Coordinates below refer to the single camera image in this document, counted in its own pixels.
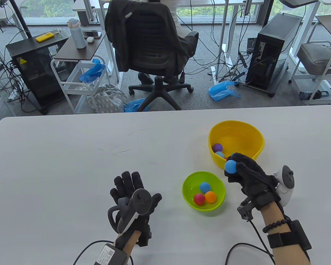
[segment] red ball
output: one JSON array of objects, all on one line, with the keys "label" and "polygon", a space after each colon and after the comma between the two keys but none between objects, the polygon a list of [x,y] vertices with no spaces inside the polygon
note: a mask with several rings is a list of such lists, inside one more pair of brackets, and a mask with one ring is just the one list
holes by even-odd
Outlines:
[{"label": "red ball", "polygon": [[205,203],[205,196],[202,193],[197,193],[194,196],[194,202],[198,205],[201,206]]}]

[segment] warning sticker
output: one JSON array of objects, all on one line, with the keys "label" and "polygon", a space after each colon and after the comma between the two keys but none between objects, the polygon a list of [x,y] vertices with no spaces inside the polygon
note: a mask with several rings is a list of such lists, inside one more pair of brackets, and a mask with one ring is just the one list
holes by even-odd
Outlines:
[{"label": "warning sticker", "polygon": [[100,265],[108,265],[108,263],[110,262],[111,258],[114,255],[114,252],[115,251],[112,248],[105,245],[102,251],[100,252],[98,259],[96,260],[97,263],[99,263]]}]

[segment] chair backrest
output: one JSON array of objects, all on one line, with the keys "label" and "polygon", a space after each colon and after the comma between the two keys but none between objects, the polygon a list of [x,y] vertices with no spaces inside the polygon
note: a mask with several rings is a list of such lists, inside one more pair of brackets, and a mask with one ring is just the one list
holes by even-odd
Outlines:
[{"label": "chair backrest", "polygon": [[130,68],[152,75],[176,75],[177,50],[166,34],[166,19],[151,10],[136,10],[126,22]]}]

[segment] chair base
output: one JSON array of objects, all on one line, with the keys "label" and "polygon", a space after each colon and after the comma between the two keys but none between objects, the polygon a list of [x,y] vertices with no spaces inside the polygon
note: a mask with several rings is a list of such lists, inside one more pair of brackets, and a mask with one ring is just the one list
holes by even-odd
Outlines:
[{"label": "chair base", "polygon": [[172,98],[168,92],[187,88],[189,93],[192,93],[194,91],[194,88],[187,83],[180,84],[179,82],[174,84],[163,84],[163,78],[161,76],[156,76],[154,78],[154,84],[153,85],[131,85],[129,86],[129,94],[134,95],[134,90],[141,90],[150,92],[148,97],[142,102],[140,107],[137,109],[137,111],[143,111],[152,101],[154,101],[158,97],[162,97],[165,101],[167,101],[175,110],[181,110],[181,107],[179,104]]}]

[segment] blue plastic bag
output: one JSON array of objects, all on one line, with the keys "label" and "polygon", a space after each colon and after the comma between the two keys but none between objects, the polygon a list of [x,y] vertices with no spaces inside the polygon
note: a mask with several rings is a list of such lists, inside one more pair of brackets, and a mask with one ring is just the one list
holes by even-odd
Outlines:
[{"label": "blue plastic bag", "polygon": [[99,59],[93,59],[92,61],[95,65],[79,77],[81,82],[85,84],[90,84],[100,78],[103,70],[105,69],[105,64],[101,64]]},{"label": "blue plastic bag", "polygon": [[137,109],[142,104],[145,99],[137,99],[130,101],[127,105],[124,105],[124,112],[137,112]]},{"label": "blue plastic bag", "polygon": [[227,89],[228,86],[237,85],[237,84],[238,82],[233,82],[233,81],[224,81],[218,83],[217,85],[214,85],[209,88],[209,94],[214,101],[219,101],[222,98],[229,95],[233,95],[235,97],[241,97],[241,94],[239,92]]}]

